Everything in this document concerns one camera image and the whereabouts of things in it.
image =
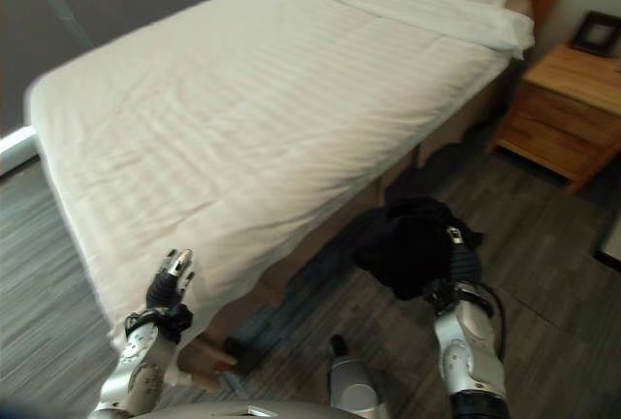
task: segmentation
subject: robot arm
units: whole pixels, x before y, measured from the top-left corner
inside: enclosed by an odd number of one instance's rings
[[[174,250],[166,257],[147,290],[147,308],[125,322],[125,349],[89,419],[134,417],[157,404],[180,334],[192,323],[192,313],[180,303],[194,276],[188,273],[191,264],[190,250]]]
[[[505,371],[494,347],[493,309],[481,296],[476,254],[449,228],[453,240],[452,278],[427,286],[440,343],[440,374],[455,419],[508,419]]]

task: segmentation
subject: white duvet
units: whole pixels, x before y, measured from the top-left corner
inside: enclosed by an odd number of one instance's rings
[[[197,259],[186,343],[531,28],[460,0],[211,0],[39,79],[31,122],[115,344],[170,248]]]

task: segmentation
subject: gray carpet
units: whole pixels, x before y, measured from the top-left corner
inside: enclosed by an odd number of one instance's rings
[[[500,152],[488,132],[437,154],[389,191],[432,193],[474,229],[486,279],[507,305],[507,388],[513,417],[618,418],[621,411],[621,274],[591,253],[619,189],[617,159],[580,195]],[[84,277],[39,163],[0,191],[2,396],[84,416],[114,365],[107,326]],[[294,279],[285,304],[262,309],[236,335],[245,389],[267,399],[326,402],[329,337],[342,333],[376,372],[396,418],[450,417],[437,373],[433,315],[396,301],[343,266],[355,230],[329,244]],[[276,383],[276,379],[286,382]],[[223,389],[168,389],[160,406],[233,398]]]

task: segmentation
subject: black garment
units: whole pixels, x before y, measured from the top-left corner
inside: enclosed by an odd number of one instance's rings
[[[450,277],[453,244],[448,227],[458,228],[470,249],[483,241],[446,204],[429,196],[373,209],[362,218],[369,223],[364,244],[351,257],[400,300],[416,298],[430,281]]]

